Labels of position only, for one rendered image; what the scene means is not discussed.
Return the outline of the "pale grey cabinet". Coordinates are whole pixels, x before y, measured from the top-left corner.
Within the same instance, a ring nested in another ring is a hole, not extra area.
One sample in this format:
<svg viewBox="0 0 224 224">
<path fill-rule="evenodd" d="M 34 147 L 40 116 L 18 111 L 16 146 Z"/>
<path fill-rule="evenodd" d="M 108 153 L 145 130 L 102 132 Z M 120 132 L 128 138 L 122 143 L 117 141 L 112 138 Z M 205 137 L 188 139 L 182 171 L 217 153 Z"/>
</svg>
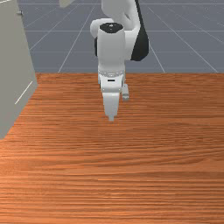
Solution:
<svg viewBox="0 0 224 224">
<path fill-rule="evenodd" d="M 18 0 L 0 0 L 0 139 L 5 138 L 38 86 L 23 15 Z"/>
</svg>

